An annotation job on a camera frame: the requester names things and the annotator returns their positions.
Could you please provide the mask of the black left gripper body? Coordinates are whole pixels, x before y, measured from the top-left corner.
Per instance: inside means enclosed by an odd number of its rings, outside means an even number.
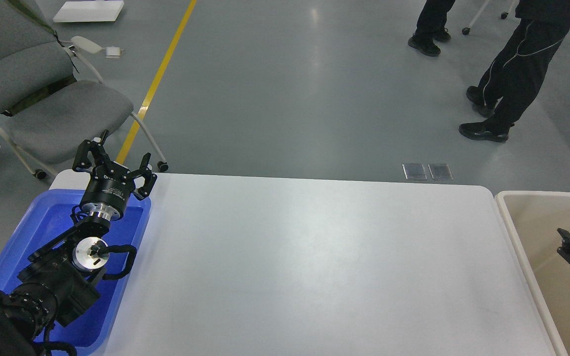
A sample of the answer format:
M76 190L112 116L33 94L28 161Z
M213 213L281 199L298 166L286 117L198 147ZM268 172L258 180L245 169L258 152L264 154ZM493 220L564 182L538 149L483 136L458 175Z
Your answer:
M108 221L120 220L135 189L128 173L125 169L95 169L82 196L82 212L88 216L98 213Z

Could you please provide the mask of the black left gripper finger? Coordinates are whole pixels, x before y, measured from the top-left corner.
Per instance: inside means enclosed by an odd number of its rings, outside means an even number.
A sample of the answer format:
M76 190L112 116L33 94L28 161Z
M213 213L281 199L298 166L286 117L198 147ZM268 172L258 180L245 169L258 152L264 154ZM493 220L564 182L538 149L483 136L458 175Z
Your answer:
M116 165L104 149L104 140L84 140L77 149L72 170L90 175L115 175Z
M138 200L142 201L151 195L152 189L157 180L157 175L149 168L151 153L146 153L141 160L140 167L135 171L128 171L125 174L125 187ZM140 187L136 187L136 180L143 178L144 182Z

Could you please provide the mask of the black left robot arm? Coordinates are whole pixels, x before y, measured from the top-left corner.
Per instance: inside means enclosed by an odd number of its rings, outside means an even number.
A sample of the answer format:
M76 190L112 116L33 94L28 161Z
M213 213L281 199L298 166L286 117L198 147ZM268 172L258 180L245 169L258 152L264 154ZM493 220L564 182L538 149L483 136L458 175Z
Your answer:
M111 160L103 140L84 140L73 171L89 174L81 201L72 208L73 225L35 250L18 273L20 285L0 290L0 356L49 356L54 350L77 354L71 343L52 342L54 325L68 326L101 298L100 281L129 275L136 256L133 245L109 245L103 237L124 216L131 196L150 196L157 175L146 153L132 171Z

